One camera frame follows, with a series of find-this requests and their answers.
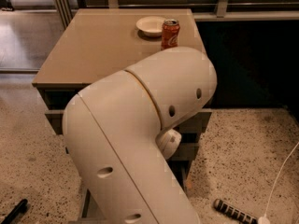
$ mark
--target can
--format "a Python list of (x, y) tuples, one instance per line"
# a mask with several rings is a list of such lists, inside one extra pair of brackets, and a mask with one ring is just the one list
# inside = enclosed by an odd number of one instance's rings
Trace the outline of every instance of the can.
[(178, 20), (166, 19), (162, 25), (161, 50), (178, 46), (178, 32), (180, 26)]

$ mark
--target terrazzo floor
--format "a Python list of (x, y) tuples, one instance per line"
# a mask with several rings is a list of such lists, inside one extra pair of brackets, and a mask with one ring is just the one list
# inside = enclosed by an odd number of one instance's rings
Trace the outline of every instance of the terrazzo floor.
[[(26, 198), (28, 211), (13, 223), (65, 224), (78, 218), (83, 185), (64, 138), (44, 117), (33, 78), (0, 75), (0, 222)], [(298, 122), (284, 108), (213, 109), (187, 182), (202, 223), (238, 223), (213, 209), (215, 199), (263, 215), (278, 170), (298, 141)], [(267, 216), (272, 224), (299, 223), (299, 149), (279, 177)]]

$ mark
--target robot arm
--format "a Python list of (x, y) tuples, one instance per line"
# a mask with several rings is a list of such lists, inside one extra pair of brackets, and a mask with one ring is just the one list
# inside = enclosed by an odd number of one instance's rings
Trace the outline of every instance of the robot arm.
[(69, 102), (64, 139), (109, 223), (200, 223), (160, 149), (216, 85), (208, 57), (178, 47), (94, 82)]

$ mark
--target cable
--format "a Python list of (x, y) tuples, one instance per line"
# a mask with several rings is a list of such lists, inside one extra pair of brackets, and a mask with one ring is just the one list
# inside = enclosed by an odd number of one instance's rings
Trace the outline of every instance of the cable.
[(282, 165), (281, 165), (281, 167), (280, 167), (280, 170), (279, 170), (279, 172), (278, 172), (277, 178), (275, 179), (275, 182), (274, 182), (274, 184), (273, 184), (272, 190), (271, 190), (271, 192), (270, 192), (270, 196), (269, 196), (268, 204), (267, 204), (267, 206), (266, 206), (266, 208), (265, 208), (265, 212), (264, 212), (264, 217), (266, 217), (266, 213), (267, 213), (268, 208), (269, 208), (269, 204), (270, 204), (270, 201), (271, 201), (271, 197), (272, 197), (272, 194), (273, 194), (275, 185), (276, 185), (276, 183), (278, 182), (279, 175), (280, 175), (280, 173), (281, 173), (281, 171), (282, 171), (284, 165), (286, 164), (287, 160), (289, 159), (289, 157), (291, 156), (291, 154), (297, 149), (298, 146), (299, 146), (299, 142), (298, 142), (297, 145), (292, 149), (291, 153), (288, 155), (288, 157), (285, 159), (285, 161), (282, 163)]

